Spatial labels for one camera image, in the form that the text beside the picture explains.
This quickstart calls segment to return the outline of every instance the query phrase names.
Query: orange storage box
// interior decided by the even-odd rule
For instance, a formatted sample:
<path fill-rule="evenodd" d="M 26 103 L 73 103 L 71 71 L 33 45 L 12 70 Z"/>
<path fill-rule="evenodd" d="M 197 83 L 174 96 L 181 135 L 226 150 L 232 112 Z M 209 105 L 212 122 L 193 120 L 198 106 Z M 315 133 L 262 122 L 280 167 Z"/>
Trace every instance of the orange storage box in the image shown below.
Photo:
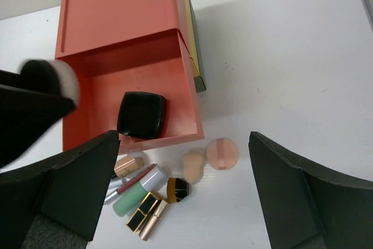
<path fill-rule="evenodd" d="M 167 99 L 163 136 L 121 135 L 120 153 L 203 138 L 184 0 L 62 0 L 56 58 L 76 72 L 79 108 L 64 118 L 70 149 L 116 129 L 125 92 Z"/>

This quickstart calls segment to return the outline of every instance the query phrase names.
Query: makeup compact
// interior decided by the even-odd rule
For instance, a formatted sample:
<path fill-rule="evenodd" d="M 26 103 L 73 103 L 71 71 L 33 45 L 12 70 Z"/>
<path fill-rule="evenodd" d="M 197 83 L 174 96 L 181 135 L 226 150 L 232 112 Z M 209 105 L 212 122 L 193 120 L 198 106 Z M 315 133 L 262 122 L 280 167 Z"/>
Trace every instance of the makeup compact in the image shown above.
<path fill-rule="evenodd" d="M 166 99 L 155 93 L 126 92 L 118 115 L 121 134 L 153 139 L 161 135 L 166 118 Z"/>
<path fill-rule="evenodd" d="M 216 139 L 207 146 L 206 158 L 214 169 L 231 169 L 238 160 L 238 147 L 230 139 Z"/>
<path fill-rule="evenodd" d="M 180 178 L 169 178 L 167 181 L 167 199 L 169 203 L 182 201 L 189 195 L 189 184 Z"/>
<path fill-rule="evenodd" d="M 127 222 L 127 226 L 131 231 L 136 233 L 145 224 L 146 219 L 153 213 L 161 202 L 162 197 L 149 192 L 144 200 L 141 202 L 140 207 L 132 215 L 130 220 Z"/>

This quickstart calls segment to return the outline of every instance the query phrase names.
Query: cosmetic product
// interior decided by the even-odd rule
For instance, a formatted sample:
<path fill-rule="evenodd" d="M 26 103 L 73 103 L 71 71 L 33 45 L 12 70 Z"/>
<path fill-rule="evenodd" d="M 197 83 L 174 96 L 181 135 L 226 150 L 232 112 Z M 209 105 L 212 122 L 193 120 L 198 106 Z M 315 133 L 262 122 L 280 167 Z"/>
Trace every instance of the cosmetic product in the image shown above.
<path fill-rule="evenodd" d="M 140 206 L 136 212 L 132 215 L 130 220 L 127 222 L 127 226 L 130 230 L 136 233 L 144 225 L 146 219 L 153 213 L 157 208 L 158 204 L 161 202 L 162 197 L 149 192 L 144 200 L 141 202 Z"/>
<path fill-rule="evenodd" d="M 153 168 L 155 168 L 156 164 L 153 163 L 148 166 L 146 169 L 141 171 L 138 175 L 134 176 L 134 178 L 128 180 L 125 184 L 117 188 L 115 191 L 111 192 L 105 197 L 104 204 L 109 204 L 110 202 L 116 200 L 123 194 L 126 190 L 131 188 L 137 182 L 139 182 L 145 175 L 147 175 Z"/>
<path fill-rule="evenodd" d="M 196 184 L 202 179 L 204 167 L 203 155 L 197 151 L 189 152 L 182 157 L 182 174 L 190 184 Z"/>
<path fill-rule="evenodd" d="M 135 214 L 136 210 L 138 210 L 138 205 L 136 205 L 134 208 L 128 211 L 125 216 L 127 216 L 127 218 L 131 218 L 133 214 Z"/>
<path fill-rule="evenodd" d="M 19 75 L 22 89 L 67 97 L 78 106 L 79 81 L 66 62 L 30 59 L 22 65 Z"/>
<path fill-rule="evenodd" d="M 114 166 L 114 172 L 119 178 L 124 178 L 131 173 L 141 169 L 145 165 L 144 157 L 142 154 L 139 156 L 133 156 L 128 154 L 122 159 L 118 160 Z"/>
<path fill-rule="evenodd" d="M 153 212 L 152 216 L 149 218 L 149 220 L 146 222 L 146 224 L 143 226 L 139 233 L 139 237 L 147 241 L 156 228 L 158 222 L 162 219 L 162 216 L 167 211 L 167 209 L 170 207 L 170 204 L 167 203 L 167 201 L 162 200 L 159 204 L 157 209 Z"/>
<path fill-rule="evenodd" d="M 126 92 L 119 109 L 117 131 L 142 139 L 158 138 L 166 117 L 166 99 L 155 93 Z"/>
<path fill-rule="evenodd" d="M 167 181 L 167 199 L 169 203 L 182 201 L 189 195 L 189 184 L 180 178 L 169 178 Z"/>
<path fill-rule="evenodd" d="M 207 146 L 206 158 L 214 169 L 231 169 L 238 160 L 238 147 L 230 139 L 216 139 Z"/>
<path fill-rule="evenodd" d="M 123 185 L 123 181 L 122 181 L 122 178 L 116 178 L 116 179 L 112 179 L 109 183 L 109 187 L 108 187 L 108 190 L 110 189 L 114 189 L 114 188 L 119 188 Z"/>
<path fill-rule="evenodd" d="M 112 205 L 114 212 L 123 217 L 166 179 L 164 171 L 156 166 Z"/>

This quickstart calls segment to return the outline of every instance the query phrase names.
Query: open drawer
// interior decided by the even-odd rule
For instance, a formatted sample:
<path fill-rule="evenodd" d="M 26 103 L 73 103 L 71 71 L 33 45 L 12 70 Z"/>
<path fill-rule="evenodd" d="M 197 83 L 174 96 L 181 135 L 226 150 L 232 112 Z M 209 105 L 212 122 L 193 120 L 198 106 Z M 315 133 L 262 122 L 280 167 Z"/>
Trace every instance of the open drawer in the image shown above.
<path fill-rule="evenodd" d="M 119 153 L 203 139 L 189 53 L 177 29 L 59 57 L 76 72 L 80 104 L 63 120 L 68 150 L 117 128 L 125 92 L 150 92 L 167 99 L 166 122 L 157 139 L 121 135 Z"/>

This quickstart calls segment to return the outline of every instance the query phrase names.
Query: lip gloss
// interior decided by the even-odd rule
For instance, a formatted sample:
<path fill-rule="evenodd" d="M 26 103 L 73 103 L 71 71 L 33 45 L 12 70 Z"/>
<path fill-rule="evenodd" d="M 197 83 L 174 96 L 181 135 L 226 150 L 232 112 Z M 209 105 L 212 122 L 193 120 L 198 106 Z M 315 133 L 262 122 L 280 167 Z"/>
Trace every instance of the lip gloss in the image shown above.
<path fill-rule="evenodd" d="M 131 188 L 133 185 L 135 185 L 138 181 L 140 181 L 145 175 L 147 175 L 153 168 L 155 168 L 156 164 L 153 163 L 146 169 L 144 169 L 142 172 L 140 172 L 138 175 L 134 176 L 134 178 L 127 181 L 123 186 L 117 188 L 115 191 L 111 192 L 105 197 L 104 204 L 109 204 L 113 200 L 119 198 L 121 194 L 123 194 L 126 190 Z"/>

